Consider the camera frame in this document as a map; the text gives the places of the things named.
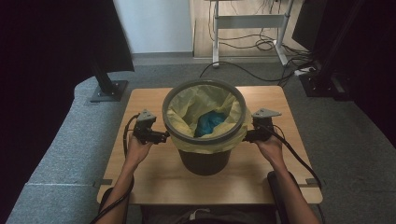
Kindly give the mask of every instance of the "blue cloth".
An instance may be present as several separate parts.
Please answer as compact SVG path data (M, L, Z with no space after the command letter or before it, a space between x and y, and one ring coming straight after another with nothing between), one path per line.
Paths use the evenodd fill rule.
M210 111L198 119L194 137L202 137L205 134L213 133L213 129L224 122L226 116L223 113Z

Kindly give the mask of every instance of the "wooden table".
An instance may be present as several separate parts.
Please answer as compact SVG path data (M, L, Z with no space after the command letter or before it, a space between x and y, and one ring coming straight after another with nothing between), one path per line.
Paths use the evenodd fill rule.
M307 163L303 142L291 115L285 94L280 87L238 87L245 97L248 109L253 113L264 107L282 113L273 118L286 139ZM154 131L164 132L163 99L170 91L162 89L136 89L131 93L116 142L111 153L104 181L97 195L101 201L105 191L114 186L124 162L122 134L127 121L143 109L157 116L152 126ZM322 195L318 186L308 185L306 179L313 178L284 147L284 159L294 174L300 189L309 203L320 203ZM136 204L254 204L274 203L266 180L272 171L270 163L262 156L255 144L240 143L233 149L226 167L215 175L201 176L188 171L183 165L177 148L169 137L164 144L154 145L146 159L135 171L134 189L130 203Z

